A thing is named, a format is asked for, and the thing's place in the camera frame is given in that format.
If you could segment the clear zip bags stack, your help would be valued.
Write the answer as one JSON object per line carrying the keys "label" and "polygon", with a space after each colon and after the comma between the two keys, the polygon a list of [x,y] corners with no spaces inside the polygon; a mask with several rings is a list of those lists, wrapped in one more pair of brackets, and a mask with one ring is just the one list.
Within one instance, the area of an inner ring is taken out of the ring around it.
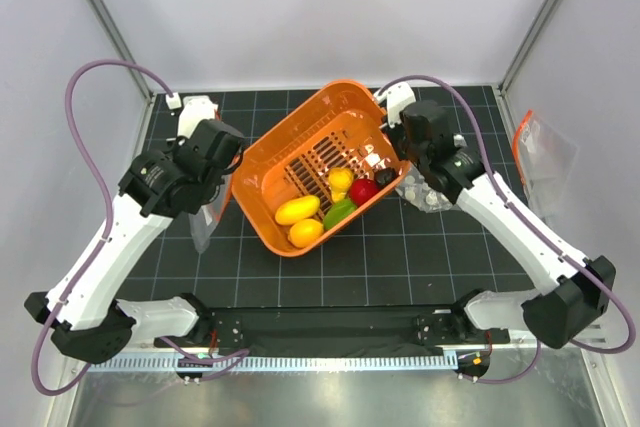
{"label": "clear zip bags stack", "polygon": [[409,204],[425,213],[449,211],[454,205],[440,192],[431,188],[415,167],[411,167],[395,188]]}

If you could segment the single clear zip bag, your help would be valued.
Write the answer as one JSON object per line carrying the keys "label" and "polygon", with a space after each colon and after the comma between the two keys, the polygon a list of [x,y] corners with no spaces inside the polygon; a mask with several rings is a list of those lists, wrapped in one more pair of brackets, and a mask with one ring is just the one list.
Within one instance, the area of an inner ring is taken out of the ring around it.
{"label": "single clear zip bag", "polygon": [[216,188],[208,204],[200,207],[195,214],[189,215],[189,227],[195,250],[202,254],[209,245],[210,238],[221,222],[222,215],[231,199],[232,175],[222,177],[222,184]]}

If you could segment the orange plastic basket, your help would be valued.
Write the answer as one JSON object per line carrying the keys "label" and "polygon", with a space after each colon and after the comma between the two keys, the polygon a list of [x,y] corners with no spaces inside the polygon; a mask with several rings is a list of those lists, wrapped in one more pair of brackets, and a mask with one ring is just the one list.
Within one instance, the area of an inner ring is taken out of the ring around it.
{"label": "orange plastic basket", "polygon": [[[368,88],[341,79],[324,86],[245,151],[232,176],[232,193],[266,248],[283,257],[304,255],[394,192],[411,163],[398,158],[381,131],[385,116]],[[330,207],[327,174],[337,167],[369,179],[392,168],[398,177],[310,245],[295,247],[289,229],[275,221],[277,208],[315,195],[321,201],[316,219],[321,220]]]}

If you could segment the yellow pear toy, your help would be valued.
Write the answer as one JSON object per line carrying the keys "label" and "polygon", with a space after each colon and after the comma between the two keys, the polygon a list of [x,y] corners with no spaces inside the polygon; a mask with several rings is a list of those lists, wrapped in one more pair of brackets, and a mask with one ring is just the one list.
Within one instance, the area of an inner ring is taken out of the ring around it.
{"label": "yellow pear toy", "polygon": [[331,200],[337,203],[346,197],[354,181],[354,174],[348,168],[334,167],[329,170],[327,179]]}

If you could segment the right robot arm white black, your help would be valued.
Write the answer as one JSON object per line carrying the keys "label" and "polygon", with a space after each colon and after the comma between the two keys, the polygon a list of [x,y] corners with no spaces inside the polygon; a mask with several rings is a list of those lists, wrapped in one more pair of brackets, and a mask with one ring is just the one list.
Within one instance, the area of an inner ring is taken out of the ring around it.
{"label": "right robot arm white black", "polygon": [[427,185],[485,227],[530,278],[533,289],[479,291],[461,301],[450,319],[453,336],[475,342],[489,329],[527,330],[560,349],[608,307],[595,280],[611,286],[616,270],[603,256],[568,257],[567,245],[486,168],[479,153],[457,145],[445,110],[432,101],[406,101],[387,109],[384,129],[398,157],[410,161]]}

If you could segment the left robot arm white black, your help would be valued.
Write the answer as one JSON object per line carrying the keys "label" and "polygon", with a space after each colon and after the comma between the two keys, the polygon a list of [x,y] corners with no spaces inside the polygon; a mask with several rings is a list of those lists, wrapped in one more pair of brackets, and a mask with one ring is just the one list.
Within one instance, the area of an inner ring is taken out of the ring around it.
{"label": "left robot arm white black", "polygon": [[190,293],[167,300],[131,302],[116,297],[155,239],[181,214],[197,214],[215,200],[239,167],[247,142],[219,119],[200,121],[166,150],[135,157],[119,182],[109,232],[76,261],[49,292],[33,292],[24,306],[48,325],[51,341],[67,357],[101,364],[127,345],[175,337],[190,347],[208,342],[211,310]]}

